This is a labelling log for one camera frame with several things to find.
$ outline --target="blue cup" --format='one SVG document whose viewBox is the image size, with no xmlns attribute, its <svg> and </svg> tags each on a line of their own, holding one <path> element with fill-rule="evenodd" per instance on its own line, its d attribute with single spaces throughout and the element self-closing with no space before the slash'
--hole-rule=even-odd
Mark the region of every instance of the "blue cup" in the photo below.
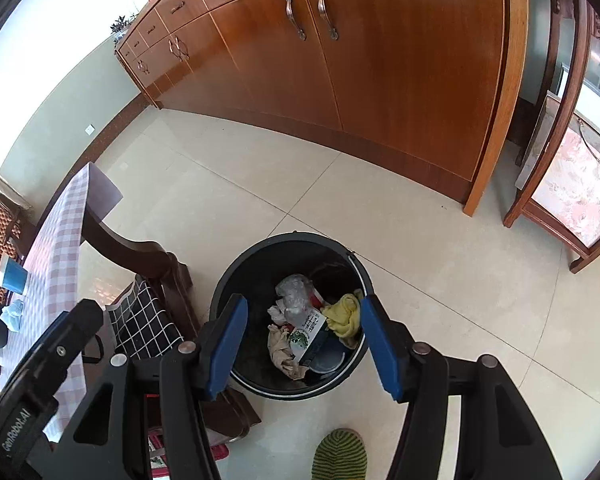
<svg viewBox="0 0 600 480">
<path fill-rule="evenodd" d="M 0 258 L 0 286 L 16 294 L 24 294 L 29 283 L 29 273 L 8 254 Z"/>
</svg>

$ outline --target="green striped sock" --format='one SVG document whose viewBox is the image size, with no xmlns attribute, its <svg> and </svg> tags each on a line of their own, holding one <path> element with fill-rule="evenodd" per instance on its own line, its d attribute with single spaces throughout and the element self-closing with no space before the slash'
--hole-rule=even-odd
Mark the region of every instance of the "green striped sock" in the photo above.
<svg viewBox="0 0 600 480">
<path fill-rule="evenodd" d="M 315 450 L 312 480 L 365 480 L 365 444 L 351 430 L 333 430 Z"/>
</svg>

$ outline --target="trash can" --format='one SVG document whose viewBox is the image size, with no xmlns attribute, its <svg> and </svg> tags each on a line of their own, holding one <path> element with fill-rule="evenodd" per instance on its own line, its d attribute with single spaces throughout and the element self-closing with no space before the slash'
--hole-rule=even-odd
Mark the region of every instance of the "trash can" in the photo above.
<svg viewBox="0 0 600 480">
<path fill-rule="evenodd" d="M 247 299 L 247 327 L 231 375 L 246 389 L 270 399 L 301 400 L 328 392 L 352 373 L 367 348 L 362 334 L 339 368 L 324 375 L 309 370 L 297 381 L 273 365 L 267 349 L 267 327 L 272 323 L 267 309 L 276 302 L 276 285 L 296 273 L 312 280 L 328 303 L 357 288 L 365 295 L 373 293 L 369 275 L 355 255 L 321 235 L 293 232 L 273 236 L 238 256 L 216 286 L 209 317 L 218 317 L 233 293 Z"/>
</svg>

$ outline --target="dining table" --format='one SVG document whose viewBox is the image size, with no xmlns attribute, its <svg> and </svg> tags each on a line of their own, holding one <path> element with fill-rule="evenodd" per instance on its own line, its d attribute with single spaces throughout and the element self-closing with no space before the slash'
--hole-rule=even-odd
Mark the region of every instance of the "dining table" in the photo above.
<svg viewBox="0 0 600 480">
<path fill-rule="evenodd" d="M 26 295 L 11 297 L 11 301 L 22 300 L 24 308 L 20 330 L 9 333 L 3 350 L 0 387 L 4 387 L 18 363 L 56 317 L 77 304 L 78 258 L 85 215 L 102 221 L 120 199 L 120 190 L 92 162 L 78 171 L 64 188 L 24 260 L 24 269 L 29 273 Z M 82 356 L 78 356 L 54 396 L 58 412 L 45 428 L 50 441 L 58 442 L 86 391 Z"/>
</svg>

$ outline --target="blue gripper pad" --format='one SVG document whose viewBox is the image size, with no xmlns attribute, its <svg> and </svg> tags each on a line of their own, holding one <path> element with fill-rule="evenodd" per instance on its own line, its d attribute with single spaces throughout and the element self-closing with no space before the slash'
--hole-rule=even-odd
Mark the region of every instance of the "blue gripper pad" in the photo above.
<svg viewBox="0 0 600 480">
<path fill-rule="evenodd" d="M 382 387 L 394 400 L 399 401 L 403 394 L 400 384 L 400 358 L 397 354 L 399 349 L 392 344 L 392 335 L 388 333 L 391 330 L 391 321 L 374 294 L 365 296 L 362 300 L 360 323 Z"/>
<path fill-rule="evenodd" d="M 215 399 L 226 388 L 229 372 L 247 326 L 248 310 L 247 300 L 240 294 L 232 294 L 218 319 L 224 330 L 211 353 L 209 378 L 205 386 L 205 393 L 211 399 Z"/>
</svg>

